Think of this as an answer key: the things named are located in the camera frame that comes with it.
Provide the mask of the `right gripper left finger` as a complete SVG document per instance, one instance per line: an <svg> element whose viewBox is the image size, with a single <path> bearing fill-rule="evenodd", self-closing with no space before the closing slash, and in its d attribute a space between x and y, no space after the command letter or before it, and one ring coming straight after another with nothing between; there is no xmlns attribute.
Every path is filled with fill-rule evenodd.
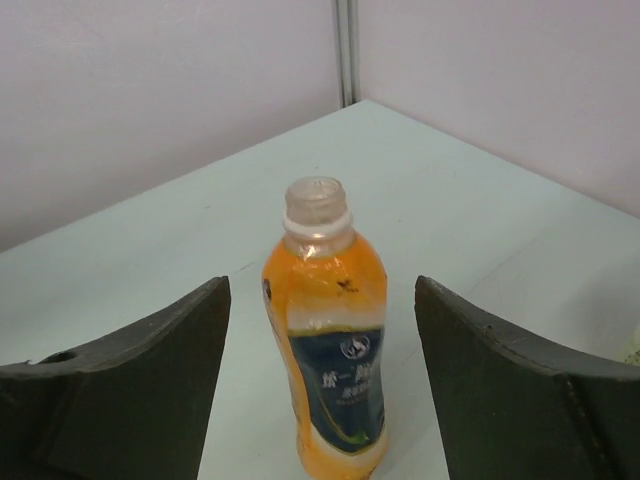
<svg viewBox="0 0 640 480"><path fill-rule="evenodd" d="M196 478L230 307L216 277L101 338L3 366L2 477Z"/></svg>

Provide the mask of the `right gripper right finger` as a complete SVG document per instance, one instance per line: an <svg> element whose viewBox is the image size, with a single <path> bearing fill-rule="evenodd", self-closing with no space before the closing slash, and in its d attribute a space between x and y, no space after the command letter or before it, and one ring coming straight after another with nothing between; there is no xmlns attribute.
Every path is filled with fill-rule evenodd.
<svg viewBox="0 0 640 480"><path fill-rule="evenodd" d="M435 280L415 317L453 479L635 479L639 370L486 312Z"/></svg>

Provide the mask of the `orange milk tea bottle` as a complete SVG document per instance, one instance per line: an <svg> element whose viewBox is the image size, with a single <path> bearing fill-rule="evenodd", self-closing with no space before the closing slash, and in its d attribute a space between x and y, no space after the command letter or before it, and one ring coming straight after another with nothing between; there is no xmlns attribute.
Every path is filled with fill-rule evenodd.
<svg viewBox="0 0 640 480"><path fill-rule="evenodd" d="M261 284L288 376L299 458L313 479L367 479L388 447L387 274L355 230L334 178L293 182L283 227Z"/></svg>

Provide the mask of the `green label tea bottle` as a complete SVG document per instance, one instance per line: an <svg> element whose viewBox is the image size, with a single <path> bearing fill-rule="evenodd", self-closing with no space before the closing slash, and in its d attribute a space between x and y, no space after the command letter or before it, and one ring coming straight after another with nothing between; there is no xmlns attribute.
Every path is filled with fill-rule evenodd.
<svg viewBox="0 0 640 480"><path fill-rule="evenodd" d="M616 354L615 360L628 365L640 365L640 326L637 326L631 336L624 342Z"/></svg>

